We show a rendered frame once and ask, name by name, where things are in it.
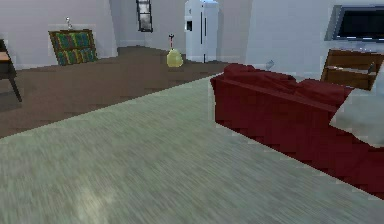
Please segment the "yellow bin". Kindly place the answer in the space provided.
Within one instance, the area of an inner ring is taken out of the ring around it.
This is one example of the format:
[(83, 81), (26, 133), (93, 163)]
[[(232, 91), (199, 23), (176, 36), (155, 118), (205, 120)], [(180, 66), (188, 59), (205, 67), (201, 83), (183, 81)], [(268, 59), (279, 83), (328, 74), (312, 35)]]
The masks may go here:
[(167, 65), (169, 67), (180, 67), (183, 65), (183, 58), (177, 49), (171, 49), (167, 54)]

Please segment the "white fridge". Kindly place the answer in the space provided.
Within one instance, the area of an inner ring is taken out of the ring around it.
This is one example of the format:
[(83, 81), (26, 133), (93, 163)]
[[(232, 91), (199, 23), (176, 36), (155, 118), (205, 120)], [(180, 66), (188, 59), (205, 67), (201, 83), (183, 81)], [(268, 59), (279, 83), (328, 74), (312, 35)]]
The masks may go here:
[[(203, 12), (203, 44), (200, 44), (200, 12)], [(185, 3), (186, 58), (195, 62), (217, 59), (219, 3), (187, 0)]]

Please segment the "dark red sofa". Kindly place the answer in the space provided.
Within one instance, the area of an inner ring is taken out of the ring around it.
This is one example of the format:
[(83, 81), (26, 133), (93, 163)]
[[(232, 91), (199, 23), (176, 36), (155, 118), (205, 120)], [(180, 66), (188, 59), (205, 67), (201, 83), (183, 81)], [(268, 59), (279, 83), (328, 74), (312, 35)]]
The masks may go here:
[(242, 64), (211, 85), (218, 124), (384, 200), (384, 147), (330, 125), (349, 87)]

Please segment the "black framed window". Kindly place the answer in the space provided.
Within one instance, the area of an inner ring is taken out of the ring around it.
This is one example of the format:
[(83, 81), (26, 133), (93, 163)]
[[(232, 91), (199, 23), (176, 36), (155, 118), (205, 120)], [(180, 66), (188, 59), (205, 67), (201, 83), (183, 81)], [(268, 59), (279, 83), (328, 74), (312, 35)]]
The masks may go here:
[(152, 32), (151, 0), (136, 0), (140, 32)]

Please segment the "brown bookshelf with coloured books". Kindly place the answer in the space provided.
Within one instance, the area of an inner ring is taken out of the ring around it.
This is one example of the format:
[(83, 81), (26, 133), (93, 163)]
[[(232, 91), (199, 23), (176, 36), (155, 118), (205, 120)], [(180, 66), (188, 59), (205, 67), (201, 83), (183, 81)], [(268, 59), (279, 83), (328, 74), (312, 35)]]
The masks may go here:
[(90, 29), (49, 31), (49, 37), (60, 66), (98, 60)]

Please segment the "brown wooden television stand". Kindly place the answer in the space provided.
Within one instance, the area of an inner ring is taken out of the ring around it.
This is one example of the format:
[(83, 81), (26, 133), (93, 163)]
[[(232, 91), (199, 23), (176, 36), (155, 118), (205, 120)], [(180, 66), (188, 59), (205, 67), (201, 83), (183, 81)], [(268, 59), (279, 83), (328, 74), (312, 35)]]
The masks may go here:
[(330, 49), (321, 80), (370, 91), (384, 62), (384, 54)]

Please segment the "grey cushion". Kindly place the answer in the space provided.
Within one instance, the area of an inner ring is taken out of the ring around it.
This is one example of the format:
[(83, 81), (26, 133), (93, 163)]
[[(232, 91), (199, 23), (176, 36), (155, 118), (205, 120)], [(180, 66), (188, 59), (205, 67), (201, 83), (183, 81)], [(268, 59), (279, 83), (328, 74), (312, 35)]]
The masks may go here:
[(384, 70), (379, 71), (370, 91), (351, 91), (330, 125), (373, 147), (384, 147)]

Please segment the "black television set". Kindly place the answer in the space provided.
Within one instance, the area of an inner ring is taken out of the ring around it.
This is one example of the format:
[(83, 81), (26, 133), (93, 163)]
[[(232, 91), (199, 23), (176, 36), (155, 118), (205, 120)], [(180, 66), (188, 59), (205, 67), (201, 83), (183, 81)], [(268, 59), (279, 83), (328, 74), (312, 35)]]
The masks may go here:
[(384, 5), (342, 6), (332, 39), (384, 42)]

